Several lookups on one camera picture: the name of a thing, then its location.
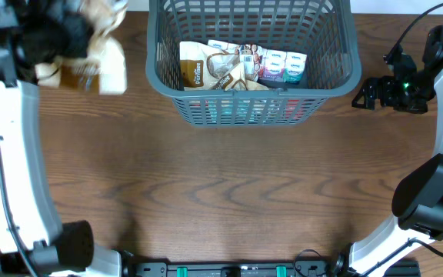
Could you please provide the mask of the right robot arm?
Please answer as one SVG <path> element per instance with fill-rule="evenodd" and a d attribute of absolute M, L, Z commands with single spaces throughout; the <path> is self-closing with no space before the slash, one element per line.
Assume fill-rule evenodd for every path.
<path fill-rule="evenodd" d="M 392 214 L 369 236 L 353 242 L 328 267 L 329 276 L 419 276 L 419 265 L 408 254 L 422 246 L 443 258 L 432 247 L 443 240 L 443 25 L 427 37 L 417 70 L 400 45 L 384 57 L 391 76 L 368 78 L 352 106 L 372 110 L 376 102 L 398 112 L 425 114 L 436 99 L 438 114 L 432 157 L 403 178 L 395 189 Z"/>

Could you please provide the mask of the mint green wipes packet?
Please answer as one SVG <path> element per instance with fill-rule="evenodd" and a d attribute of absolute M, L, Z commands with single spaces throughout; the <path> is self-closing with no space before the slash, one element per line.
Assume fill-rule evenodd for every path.
<path fill-rule="evenodd" d="M 237 105 L 230 100 L 207 100 L 205 102 L 209 119 L 213 122 L 218 120 L 223 124 L 233 121 L 242 124 L 248 121 L 254 124 L 262 120 L 269 122 L 274 119 L 281 110 L 281 102 L 276 100 L 240 100 Z"/>

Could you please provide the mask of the dried mushroom bag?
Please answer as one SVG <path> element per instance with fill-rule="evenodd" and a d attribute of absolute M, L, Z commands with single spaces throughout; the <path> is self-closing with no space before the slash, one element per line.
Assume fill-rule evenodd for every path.
<path fill-rule="evenodd" d="M 181 42 L 179 58 L 185 91 L 213 90 L 210 87 L 217 81 L 215 70 L 240 62 L 237 55 L 200 42 Z"/>
<path fill-rule="evenodd" d="M 127 89 L 125 54 L 110 36 L 125 18 L 128 0 L 55 1 L 48 11 L 78 32 L 82 24 L 85 55 L 77 58 L 59 54 L 50 62 L 36 65 L 38 84 L 45 87 L 76 88 L 99 95 L 121 95 Z"/>
<path fill-rule="evenodd" d="M 213 90 L 236 91 L 268 91 L 269 88 L 247 79 L 245 65 L 239 62 L 236 65 L 227 65 L 215 70 L 217 81 L 210 87 Z"/>

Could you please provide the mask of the Kleenex tissue multipack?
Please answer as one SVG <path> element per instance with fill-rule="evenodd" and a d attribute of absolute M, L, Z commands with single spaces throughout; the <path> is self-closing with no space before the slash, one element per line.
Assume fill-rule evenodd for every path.
<path fill-rule="evenodd" d="M 254 82 L 298 84 L 305 71 L 306 54 L 271 50 L 255 44 L 236 45 L 209 40 L 208 45 L 235 54 L 245 65 L 246 78 Z"/>

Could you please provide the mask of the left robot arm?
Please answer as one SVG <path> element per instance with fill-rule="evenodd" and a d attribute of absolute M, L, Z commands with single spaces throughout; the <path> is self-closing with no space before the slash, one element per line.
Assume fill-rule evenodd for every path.
<path fill-rule="evenodd" d="M 0 276 L 132 276 L 129 254 L 64 223 L 39 132 L 43 86 L 120 95 L 125 57 L 111 37 L 125 1 L 0 1 Z"/>

